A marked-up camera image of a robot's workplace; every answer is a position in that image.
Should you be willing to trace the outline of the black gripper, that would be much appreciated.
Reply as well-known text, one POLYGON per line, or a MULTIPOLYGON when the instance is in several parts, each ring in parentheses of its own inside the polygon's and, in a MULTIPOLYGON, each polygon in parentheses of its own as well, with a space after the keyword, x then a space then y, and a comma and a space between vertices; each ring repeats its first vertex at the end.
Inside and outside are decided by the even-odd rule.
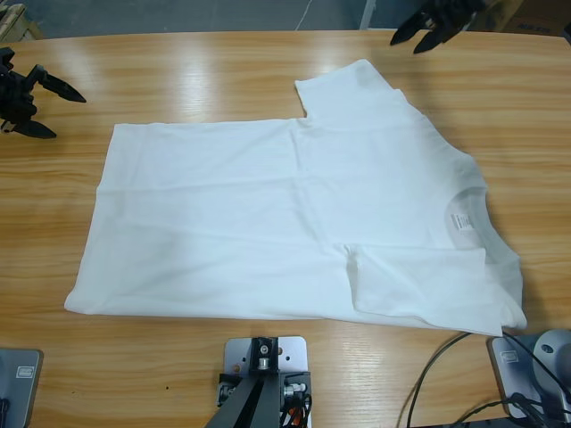
POLYGON ((8 133, 18 133, 39 139, 56 138, 53 130, 32 120, 37 113, 37 107, 34 105, 34 96, 31 94, 36 83, 67 101, 76 103, 85 103, 87 101, 77 89, 49 74, 39 64, 27 76, 14 72, 9 67, 2 66, 1 119, 7 121, 8 133))
POLYGON ((430 51, 455 37, 485 7, 486 2, 482 0, 427 1, 420 12, 415 12, 397 28, 390 45, 404 43, 425 29, 426 34, 413 53, 430 51))

